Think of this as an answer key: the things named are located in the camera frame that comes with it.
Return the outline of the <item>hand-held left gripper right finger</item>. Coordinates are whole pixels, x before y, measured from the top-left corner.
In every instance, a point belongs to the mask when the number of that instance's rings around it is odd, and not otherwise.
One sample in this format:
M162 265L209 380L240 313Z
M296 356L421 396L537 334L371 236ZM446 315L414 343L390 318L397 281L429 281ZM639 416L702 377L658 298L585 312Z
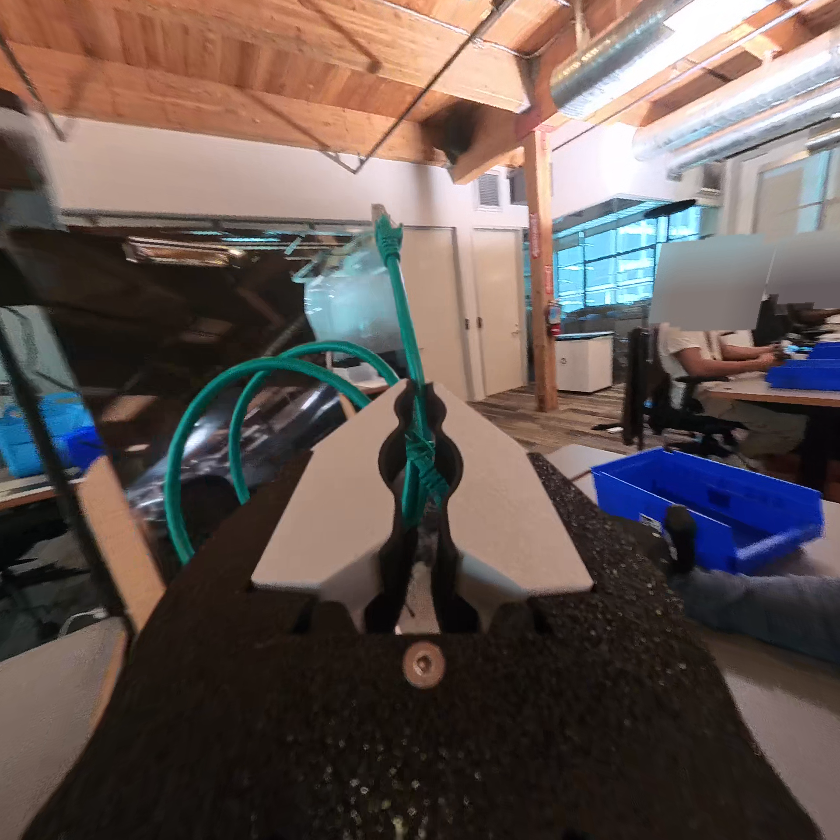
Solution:
M440 630L476 634L497 610L587 593L593 579L526 450L441 384L425 389L439 494L431 593Z

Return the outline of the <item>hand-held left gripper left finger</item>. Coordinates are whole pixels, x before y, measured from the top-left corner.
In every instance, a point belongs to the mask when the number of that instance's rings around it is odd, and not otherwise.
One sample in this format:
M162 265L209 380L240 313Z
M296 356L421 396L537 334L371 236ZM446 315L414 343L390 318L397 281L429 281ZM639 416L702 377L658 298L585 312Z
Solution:
M402 482L414 396L399 381L312 450L252 573L257 590L342 604L362 632L396 630L418 545Z

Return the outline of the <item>blue bin with tag sticker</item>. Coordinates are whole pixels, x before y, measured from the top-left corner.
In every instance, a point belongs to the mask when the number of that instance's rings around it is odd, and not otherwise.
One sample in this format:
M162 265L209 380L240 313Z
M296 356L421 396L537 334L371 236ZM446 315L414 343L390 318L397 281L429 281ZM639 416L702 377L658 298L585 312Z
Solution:
M662 448L593 468L599 507L628 520L662 526L673 506L696 522L697 563L753 574L824 533L816 490Z

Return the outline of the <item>black office chair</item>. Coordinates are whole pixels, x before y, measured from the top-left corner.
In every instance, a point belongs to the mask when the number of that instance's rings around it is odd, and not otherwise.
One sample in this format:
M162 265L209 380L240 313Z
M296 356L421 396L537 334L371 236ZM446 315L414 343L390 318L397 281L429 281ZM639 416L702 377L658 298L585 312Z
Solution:
M674 381L658 357L658 332L633 329L628 336L626 381L621 419L623 442L644 449L646 432L660 440L662 448L706 459L725 459L738 453L734 431L737 422L706 414L696 399L700 385L727 382L725 376L682 375L675 382L684 389L679 404L671 401Z

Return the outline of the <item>white door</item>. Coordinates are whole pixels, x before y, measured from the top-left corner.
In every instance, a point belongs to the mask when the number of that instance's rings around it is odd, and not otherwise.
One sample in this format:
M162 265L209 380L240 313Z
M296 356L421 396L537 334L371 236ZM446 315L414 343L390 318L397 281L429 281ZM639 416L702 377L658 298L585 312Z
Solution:
M522 236L479 228L472 240L484 388L493 396L527 381Z
M404 227L402 273L425 378L466 399L453 229Z

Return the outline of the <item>wooden post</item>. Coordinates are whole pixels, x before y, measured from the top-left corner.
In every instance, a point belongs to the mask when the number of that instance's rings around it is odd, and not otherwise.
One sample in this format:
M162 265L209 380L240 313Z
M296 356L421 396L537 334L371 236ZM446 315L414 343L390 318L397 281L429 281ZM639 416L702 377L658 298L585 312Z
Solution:
M537 128L526 137L524 176L528 200L528 241L531 288L531 333L534 392L537 410L558 408L555 341L548 316L553 299L553 219L551 214L550 149L547 134Z

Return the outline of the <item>large silver air duct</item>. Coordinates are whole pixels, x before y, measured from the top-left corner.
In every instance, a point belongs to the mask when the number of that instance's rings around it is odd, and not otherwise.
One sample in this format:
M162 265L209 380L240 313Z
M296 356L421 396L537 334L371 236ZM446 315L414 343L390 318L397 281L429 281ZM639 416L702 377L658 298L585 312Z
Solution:
M582 119L574 104L669 37L666 22L688 1L643 1L553 68L549 92L557 112Z

